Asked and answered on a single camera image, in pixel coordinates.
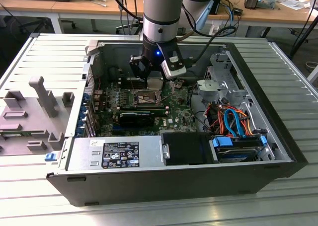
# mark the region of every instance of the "desk leg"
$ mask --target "desk leg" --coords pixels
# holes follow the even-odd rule
[[[98,31],[98,29],[96,28],[96,21],[95,19],[91,19],[90,20],[90,23],[91,23],[91,27],[93,29],[94,32]]]
[[[223,24],[223,20],[212,20],[209,35],[215,34],[220,29],[220,26],[222,24]]]
[[[318,65],[316,66],[316,68],[314,68],[314,70],[310,73],[310,75],[307,77],[308,81],[310,83],[313,83],[318,77]]]
[[[6,23],[4,21],[5,16],[0,16],[0,27],[6,27]]]
[[[54,32],[56,34],[63,34],[64,30],[63,30],[63,25],[62,22],[59,18],[59,15],[57,13],[53,13],[50,17],[53,28],[54,28]]]
[[[264,27],[264,26],[249,26],[247,29],[245,37],[259,38],[262,36],[263,31],[266,31],[267,28],[268,27]]]

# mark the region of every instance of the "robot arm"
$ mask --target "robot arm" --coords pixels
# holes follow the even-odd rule
[[[136,77],[147,82],[151,71],[161,71],[167,79],[176,78],[192,67],[176,43],[183,0],[144,0],[144,36],[141,56],[132,56],[130,65]],[[141,62],[145,68],[139,68]]]

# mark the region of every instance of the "paper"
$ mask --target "paper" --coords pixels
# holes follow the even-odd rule
[[[288,1],[281,2],[280,4],[286,7],[289,7],[293,10],[299,10],[304,8],[304,5],[301,5],[301,3],[297,0],[288,0]]]

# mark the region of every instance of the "wooden desk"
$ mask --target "wooden desk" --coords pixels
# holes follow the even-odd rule
[[[301,28],[307,20],[309,9],[292,10],[279,3],[274,10],[244,8],[244,0],[230,0],[236,3],[235,7],[243,9],[240,25],[245,26],[266,26],[266,27],[292,27]],[[56,33],[63,33],[60,19],[81,18],[81,19],[113,19],[118,20],[120,11],[115,0],[106,0],[107,7],[98,5],[91,1],[71,0],[70,2],[55,2],[43,0],[0,0],[0,3],[7,7],[13,15],[17,16],[40,16],[51,19]],[[134,12],[134,1],[127,0],[128,9]],[[143,0],[137,0],[138,15],[144,12]],[[0,7],[0,15],[7,12]],[[226,22],[229,16],[224,7],[220,7],[217,15],[209,15],[207,23],[217,27]]]
[[[55,1],[46,0],[0,0],[0,3],[9,11],[36,11],[51,12]]]
[[[52,13],[55,1],[49,0],[0,0],[0,3],[14,16],[46,17],[52,21],[55,33],[62,33],[58,14]],[[0,5],[0,15],[10,15]]]
[[[265,22],[265,23],[291,23],[291,24],[302,24],[304,25],[308,15],[309,9],[303,8],[300,10],[293,10],[286,6],[283,6],[280,3],[276,3],[274,10],[257,8],[255,10],[247,9],[244,7],[244,0],[230,0],[230,2],[237,3],[234,7],[240,8],[243,10],[243,15],[240,20],[247,22]],[[219,20],[227,20],[229,15],[226,14],[225,8],[223,6],[220,7],[217,15],[209,15],[209,19],[219,19]],[[311,17],[309,20],[309,24],[312,23],[314,17]]]

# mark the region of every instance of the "gray floor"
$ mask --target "gray floor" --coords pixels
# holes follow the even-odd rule
[[[32,17],[18,17],[19,22],[27,23],[36,20]],[[77,28],[72,29],[69,23],[64,23],[65,33],[88,34],[96,33],[92,31],[90,20],[74,19]],[[99,34],[115,34],[115,27],[119,26],[120,22],[116,20],[96,20],[96,26]],[[28,27],[32,32],[35,26]],[[207,33],[209,27],[207,26],[202,32]],[[241,26],[237,32],[237,36],[243,36],[246,27]],[[43,33],[53,33],[53,30],[42,28]],[[9,66],[19,49],[27,39],[27,34],[19,32],[18,23],[13,18],[7,22],[6,28],[0,28],[0,75],[3,74]],[[267,38],[274,40],[277,45],[288,54],[296,39],[294,35],[290,34],[287,28],[272,28],[267,35]],[[318,30],[314,30],[309,36],[310,40],[307,44],[303,44],[293,58],[294,64],[302,71],[305,76],[308,76],[309,71],[305,68],[307,61],[318,62]]]

